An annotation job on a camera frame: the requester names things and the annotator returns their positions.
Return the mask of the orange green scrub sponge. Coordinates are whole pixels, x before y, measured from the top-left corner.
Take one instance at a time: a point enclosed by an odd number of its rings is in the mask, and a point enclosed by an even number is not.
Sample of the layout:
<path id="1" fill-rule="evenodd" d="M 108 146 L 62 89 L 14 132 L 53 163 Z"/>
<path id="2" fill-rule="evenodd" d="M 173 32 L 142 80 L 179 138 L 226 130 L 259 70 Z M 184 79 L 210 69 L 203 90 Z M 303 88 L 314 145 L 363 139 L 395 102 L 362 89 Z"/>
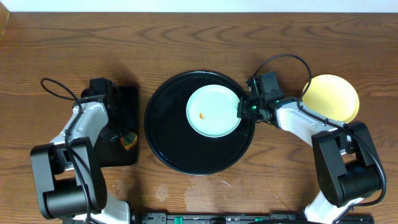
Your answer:
<path id="1" fill-rule="evenodd" d="M 135 132 L 128 132 L 127 134 L 121 136 L 120 142 L 123 148 L 128 151 L 136 146 L 138 142 L 137 134 Z"/>

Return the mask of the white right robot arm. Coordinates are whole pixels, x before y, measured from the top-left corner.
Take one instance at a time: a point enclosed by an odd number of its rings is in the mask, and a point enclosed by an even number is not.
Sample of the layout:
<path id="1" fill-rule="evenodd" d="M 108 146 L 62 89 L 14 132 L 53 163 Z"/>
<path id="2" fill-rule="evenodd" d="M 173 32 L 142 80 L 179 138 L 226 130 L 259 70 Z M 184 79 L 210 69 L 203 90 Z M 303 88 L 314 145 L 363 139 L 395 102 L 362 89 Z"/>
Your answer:
<path id="1" fill-rule="evenodd" d="M 381 202 L 386 174 L 367 126 L 333 121 L 291 96 L 266 102 L 240 98 L 237 116 L 288 131 L 313 148 L 320 193 L 304 210 L 312 223 L 341 223 L 354 207 Z"/>

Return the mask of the yellow plate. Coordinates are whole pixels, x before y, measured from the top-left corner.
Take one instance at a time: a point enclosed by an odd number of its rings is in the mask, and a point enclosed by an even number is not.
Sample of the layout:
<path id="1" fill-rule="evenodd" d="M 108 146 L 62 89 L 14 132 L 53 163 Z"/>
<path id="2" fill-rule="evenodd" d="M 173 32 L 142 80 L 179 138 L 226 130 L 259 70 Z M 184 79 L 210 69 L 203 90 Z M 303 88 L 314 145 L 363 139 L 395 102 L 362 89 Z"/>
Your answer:
<path id="1" fill-rule="evenodd" d="M 359 111 L 356 90 L 348 81 L 336 75 L 324 74 L 312 78 L 302 101 L 307 108 L 344 123 L 354 120 Z"/>

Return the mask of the mint plate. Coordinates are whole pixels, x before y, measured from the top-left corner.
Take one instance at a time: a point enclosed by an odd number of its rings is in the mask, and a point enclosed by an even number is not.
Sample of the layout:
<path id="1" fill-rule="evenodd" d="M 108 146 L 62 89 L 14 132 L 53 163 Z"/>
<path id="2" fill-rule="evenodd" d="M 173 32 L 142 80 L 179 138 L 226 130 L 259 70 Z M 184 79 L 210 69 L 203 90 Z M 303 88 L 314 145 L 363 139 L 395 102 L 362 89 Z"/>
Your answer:
<path id="1" fill-rule="evenodd" d="M 238 103 L 239 98 L 231 89 L 222 85 L 206 85 L 189 97 L 186 117 L 197 133 L 220 138 L 239 126 Z"/>

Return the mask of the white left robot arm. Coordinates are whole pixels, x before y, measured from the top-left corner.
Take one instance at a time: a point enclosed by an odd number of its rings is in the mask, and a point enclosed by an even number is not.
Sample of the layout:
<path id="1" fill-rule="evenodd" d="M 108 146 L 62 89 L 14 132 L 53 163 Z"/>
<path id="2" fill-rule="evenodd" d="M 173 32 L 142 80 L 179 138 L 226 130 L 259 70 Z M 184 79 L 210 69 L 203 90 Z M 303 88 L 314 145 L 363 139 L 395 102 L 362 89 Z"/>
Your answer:
<path id="1" fill-rule="evenodd" d="M 84 97 L 63 131 L 30 161 L 42 216 L 68 223 L 130 223 L 129 205 L 108 194 L 94 145 L 109 119 L 105 95 Z"/>

